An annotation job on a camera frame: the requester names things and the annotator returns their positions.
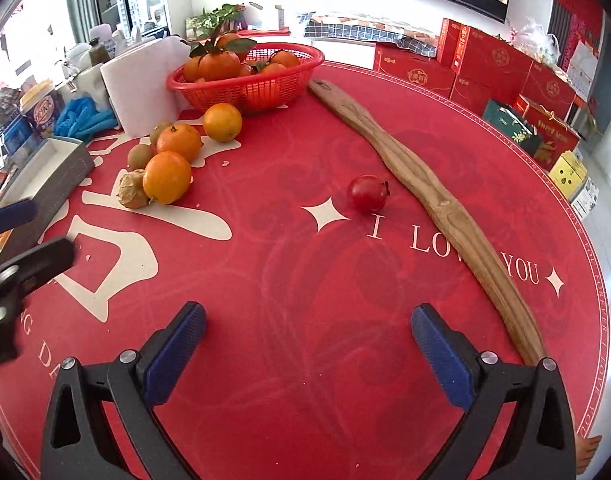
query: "wooden stick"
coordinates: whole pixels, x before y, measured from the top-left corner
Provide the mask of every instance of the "wooden stick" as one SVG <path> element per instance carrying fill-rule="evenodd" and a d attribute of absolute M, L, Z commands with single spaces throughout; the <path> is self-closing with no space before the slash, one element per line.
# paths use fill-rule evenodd
<path fill-rule="evenodd" d="M 312 79 L 309 88 L 341 120 L 367 139 L 393 175 L 423 204 L 432 222 L 486 291 L 524 363 L 536 366 L 547 357 L 535 316 L 497 252 L 470 213 L 445 189 L 428 165 L 388 134 L 364 107 L 336 85 Z M 570 413 L 574 425 L 572 406 Z M 594 456 L 601 437 L 583 438 L 575 432 L 574 439 L 577 474 L 581 474 Z"/>

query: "red plastic basket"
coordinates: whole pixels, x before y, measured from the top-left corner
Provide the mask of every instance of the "red plastic basket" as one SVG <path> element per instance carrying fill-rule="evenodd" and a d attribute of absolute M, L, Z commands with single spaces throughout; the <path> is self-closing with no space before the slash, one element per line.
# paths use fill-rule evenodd
<path fill-rule="evenodd" d="M 248 54 L 246 61 L 269 59 L 278 50 L 287 50 L 301 61 L 299 66 L 288 68 L 279 76 L 256 74 L 205 83 L 187 83 L 180 66 L 168 76 L 167 86 L 183 94 L 189 105 L 205 112 L 217 103 L 230 103 L 243 114 L 255 114 L 288 104 L 306 88 L 314 68 L 325 61 L 325 56 L 313 46 L 298 43 L 258 43 Z"/>

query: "round table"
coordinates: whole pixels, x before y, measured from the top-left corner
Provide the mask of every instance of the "round table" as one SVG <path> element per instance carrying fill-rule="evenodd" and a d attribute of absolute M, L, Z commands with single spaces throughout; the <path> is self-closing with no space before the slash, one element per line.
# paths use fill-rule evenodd
<path fill-rule="evenodd" d="M 315 76 L 370 110 L 479 223 L 532 307 L 587 435 L 609 321 L 599 265 L 564 197 L 520 148 L 438 95 L 335 63 Z M 139 141 L 90 145 L 97 167 L 45 234 L 76 237 L 77 262 L 29 298 L 23 353 L 0 367 L 0 421 L 22 463 L 38 475 L 63 358 L 111 361 L 194 300 L 207 334 L 156 413 L 204 480 L 416 478 L 461 410 L 410 333 L 412 309 L 429 302 L 479 351 L 520 362 L 492 303 L 417 199 L 313 95 L 244 118 L 234 142 L 204 140 L 188 193 L 137 212 L 112 195 Z M 348 203 L 360 174 L 389 181 L 378 214 Z M 504 431 L 497 425 L 477 478 Z M 142 475 L 127 436 L 117 439 Z"/>

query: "green gift bag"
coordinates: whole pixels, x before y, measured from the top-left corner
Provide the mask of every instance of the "green gift bag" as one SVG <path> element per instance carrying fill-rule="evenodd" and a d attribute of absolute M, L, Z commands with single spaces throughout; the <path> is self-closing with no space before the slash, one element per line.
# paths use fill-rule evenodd
<path fill-rule="evenodd" d="M 483 120 L 519 145 L 529 156 L 534 156 L 542 142 L 540 135 L 511 107 L 490 99 Z"/>

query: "yellow box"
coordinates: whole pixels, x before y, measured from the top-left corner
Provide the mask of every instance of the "yellow box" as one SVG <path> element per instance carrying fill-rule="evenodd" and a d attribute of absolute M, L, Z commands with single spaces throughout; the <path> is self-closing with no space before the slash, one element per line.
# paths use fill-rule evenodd
<path fill-rule="evenodd" d="M 550 178 L 570 200 L 588 176 L 588 170 L 572 152 L 563 152 L 550 170 Z"/>

